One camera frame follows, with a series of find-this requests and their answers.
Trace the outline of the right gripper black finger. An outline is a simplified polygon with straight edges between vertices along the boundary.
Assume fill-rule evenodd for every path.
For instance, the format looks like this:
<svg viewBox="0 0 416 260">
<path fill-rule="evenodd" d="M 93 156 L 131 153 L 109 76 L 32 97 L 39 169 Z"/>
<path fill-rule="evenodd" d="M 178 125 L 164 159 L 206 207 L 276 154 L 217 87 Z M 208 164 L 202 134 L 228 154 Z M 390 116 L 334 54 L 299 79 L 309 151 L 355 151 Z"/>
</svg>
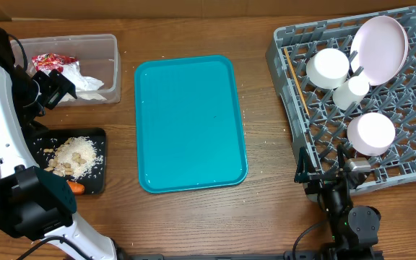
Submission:
<svg viewBox="0 0 416 260">
<path fill-rule="evenodd" d="M 354 171 L 354 158 L 351 157 L 349 151 L 343 144 L 337 145 L 337 158 L 340 171 L 347 173 Z"/>
<path fill-rule="evenodd" d="M 318 173 L 313 166 L 310 156 L 305 147 L 299 150 L 297 169 L 295 172 L 295 181 L 314 181 L 318 179 Z"/>
</svg>

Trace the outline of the red snack wrapper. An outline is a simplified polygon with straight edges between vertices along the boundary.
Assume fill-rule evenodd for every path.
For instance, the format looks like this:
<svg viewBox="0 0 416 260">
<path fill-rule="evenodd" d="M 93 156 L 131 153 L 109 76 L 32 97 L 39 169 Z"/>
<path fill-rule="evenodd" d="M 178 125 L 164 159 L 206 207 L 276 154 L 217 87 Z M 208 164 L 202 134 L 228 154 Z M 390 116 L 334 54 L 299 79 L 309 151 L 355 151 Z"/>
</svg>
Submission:
<svg viewBox="0 0 416 260">
<path fill-rule="evenodd" d="M 77 58 L 72 56 L 64 56 L 55 53 L 45 53 L 32 57 L 33 66 L 37 71 L 49 71 L 56 70 L 62 72 L 64 66 L 77 62 Z"/>
</svg>

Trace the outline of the pink bowl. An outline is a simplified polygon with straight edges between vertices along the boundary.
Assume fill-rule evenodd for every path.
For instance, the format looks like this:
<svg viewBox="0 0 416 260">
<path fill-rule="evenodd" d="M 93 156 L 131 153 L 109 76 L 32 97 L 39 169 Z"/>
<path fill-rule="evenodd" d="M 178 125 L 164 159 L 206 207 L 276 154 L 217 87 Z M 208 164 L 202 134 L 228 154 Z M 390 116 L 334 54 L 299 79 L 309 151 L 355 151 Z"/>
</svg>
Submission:
<svg viewBox="0 0 416 260">
<path fill-rule="evenodd" d="M 394 124 L 381 113 L 366 113 L 351 120 L 347 138 L 362 155 L 379 156 L 391 146 L 396 136 Z"/>
</svg>

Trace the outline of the white napkin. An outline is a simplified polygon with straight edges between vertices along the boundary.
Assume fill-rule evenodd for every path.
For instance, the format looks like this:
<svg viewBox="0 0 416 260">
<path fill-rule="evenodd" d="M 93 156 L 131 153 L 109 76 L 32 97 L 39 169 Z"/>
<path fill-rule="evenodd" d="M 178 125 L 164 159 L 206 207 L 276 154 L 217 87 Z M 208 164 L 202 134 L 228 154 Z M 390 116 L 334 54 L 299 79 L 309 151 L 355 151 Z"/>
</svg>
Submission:
<svg viewBox="0 0 416 260">
<path fill-rule="evenodd" d="M 105 100 L 102 95 L 97 94 L 97 91 L 104 85 L 104 82 L 94 77 L 82 76 L 79 61 L 63 64 L 57 70 L 75 85 L 78 98 L 85 100 Z"/>
</svg>

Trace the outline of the white cup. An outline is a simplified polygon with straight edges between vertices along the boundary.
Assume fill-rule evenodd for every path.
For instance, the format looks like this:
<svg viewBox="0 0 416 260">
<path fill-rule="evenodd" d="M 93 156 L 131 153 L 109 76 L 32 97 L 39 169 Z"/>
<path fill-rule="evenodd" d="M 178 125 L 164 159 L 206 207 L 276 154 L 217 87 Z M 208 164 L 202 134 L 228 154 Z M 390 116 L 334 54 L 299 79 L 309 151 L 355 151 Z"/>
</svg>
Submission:
<svg viewBox="0 0 416 260">
<path fill-rule="evenodd" d="M 332 95 L 334 104 L 347 110 L 353 103 L 359 103 L 368 93 L 370 85 L 363 76 L 353 76 L 338 87 Z"/>
</svg>

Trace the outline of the white bowl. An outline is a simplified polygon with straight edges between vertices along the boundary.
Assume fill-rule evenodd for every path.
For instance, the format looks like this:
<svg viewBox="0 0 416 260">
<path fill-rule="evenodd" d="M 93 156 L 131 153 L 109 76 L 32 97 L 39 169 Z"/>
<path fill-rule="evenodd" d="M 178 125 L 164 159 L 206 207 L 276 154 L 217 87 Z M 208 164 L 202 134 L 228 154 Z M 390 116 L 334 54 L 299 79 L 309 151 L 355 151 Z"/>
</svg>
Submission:
<svg viewBox="0 0 416 260">
<path fill-rule="evenodd" d="M 333 90 L 345 82 L 349 68 L 349 59 L 343 52 L 325 48 L 308 61 L 306 75 L 315 86 Z"/>
</svg>

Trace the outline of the white round plate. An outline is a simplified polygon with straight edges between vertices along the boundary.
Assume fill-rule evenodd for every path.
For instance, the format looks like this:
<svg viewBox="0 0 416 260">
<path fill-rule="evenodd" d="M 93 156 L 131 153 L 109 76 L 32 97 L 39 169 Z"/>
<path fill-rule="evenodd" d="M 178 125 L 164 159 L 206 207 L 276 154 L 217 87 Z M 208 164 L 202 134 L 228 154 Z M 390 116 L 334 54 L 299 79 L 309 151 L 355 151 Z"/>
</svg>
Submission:
<svg viewBox="0 0 416 260">
<path fill-rule="evenodd" d="M 407 33 L 392 17 L 373 17 L 356 32 L 350 52 L 356 53 L 351 69 L 362 68 L 360 76 L 371 86 L 382 85 L 398 74 L 407 59 Z"/>
</svg>

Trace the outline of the wooden chopstick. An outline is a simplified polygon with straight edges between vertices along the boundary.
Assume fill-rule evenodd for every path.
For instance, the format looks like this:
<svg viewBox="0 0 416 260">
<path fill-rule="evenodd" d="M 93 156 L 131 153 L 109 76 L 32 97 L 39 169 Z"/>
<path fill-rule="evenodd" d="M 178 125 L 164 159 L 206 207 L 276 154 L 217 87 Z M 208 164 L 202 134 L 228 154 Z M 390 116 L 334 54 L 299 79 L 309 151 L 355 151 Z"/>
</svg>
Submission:
<svg viewBox="0 0 416 260">
<path fill-rule="evenodd" d="M 298 94 L 299 94 L 299 96 L 300 96 L 300 100 L 301 100 L 301 103 L 302 103 L 302 105 L 303 105 L 303 109 L 304 109 L 304 111 L 305 111 L 305 114 L 306 114 L 307 116 L 309 116 L 309 111 L 308 111 L 308 108 L 307 108 L 307 106 L 306 106 L 305 99 L 304 99 L 304 97 L 303 97 L 303 92 L 302 92 L 302 90 L 301 90 L 301 88 L 300 88 L 298 78 L 296 77 L 296 73 L 295 73 L 295 70 L 294 70 L 294 68 L 293 68 L 293 63 L 292 63 L 292 61 L 291 61 L 291 59 L 290 59 L 290 55 L 289 55 L 289 53 L 288 53 L 288 51 L 287 51 L 287 49 L 286 49 L 286 48 L 284 48 L 284 55 L 285 55 L 285 58 L 287 59 L 287 62 L 288 62 L 288 67 L 289 67 L 290 73 L 291 73 L 291 75 L 292 75 L 292 78 L 294 79 L 295 86 L 296 86 L 296 89 L 297 89 Z"/>
</svg>

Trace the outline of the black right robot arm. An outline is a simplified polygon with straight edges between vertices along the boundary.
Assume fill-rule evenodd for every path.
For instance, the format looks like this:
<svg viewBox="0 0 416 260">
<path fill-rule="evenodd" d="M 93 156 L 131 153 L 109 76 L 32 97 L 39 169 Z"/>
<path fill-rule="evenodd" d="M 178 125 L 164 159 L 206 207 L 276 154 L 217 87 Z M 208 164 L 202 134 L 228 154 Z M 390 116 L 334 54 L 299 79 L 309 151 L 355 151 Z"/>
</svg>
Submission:
<svg viewBox="0 0 416 260">
<path fill-rule="evenodd" d="M 337 146 L 338 166 L 334 172 L 320 174 L 314 168 L 306 148 L 299 150 L 294 182 L 304 185 L 305 194 L 313 196 L 326 219 L 305 231 L 295 240 L 291 258 L 298 259 L 297 247 L 312 230 L 329 225 L 332 242 L 323 244 L 313 259 L 382 259 L 374 251 L 378 243 L 381 213 L 375 207 L 355 206 L 350 191 L 362 184 L 371 165 L 364 157 L 351 157 L 344 145 Z"/>
</svg>

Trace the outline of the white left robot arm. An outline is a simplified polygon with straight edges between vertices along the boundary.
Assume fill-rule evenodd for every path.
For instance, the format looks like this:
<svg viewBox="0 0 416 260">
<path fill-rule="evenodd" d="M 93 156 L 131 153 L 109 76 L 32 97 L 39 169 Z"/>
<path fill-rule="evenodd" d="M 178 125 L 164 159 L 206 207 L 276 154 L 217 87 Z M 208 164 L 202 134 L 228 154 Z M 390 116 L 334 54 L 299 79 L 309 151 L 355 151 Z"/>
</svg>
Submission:
<svg viewBox="0 0 416 260">
<path fill-rule="evenodd" d="M 39 166 L 27 143 L 44 135 L 37 122 L 75 87 L 59 71 L 27 73 L 15 62 L 14 36 L 0 28 L 0 230 L 51 244 L 73 259 L 126 259 L 111 238 L 97 232 L 77 211 L 67 181 Z"/>
</svg>

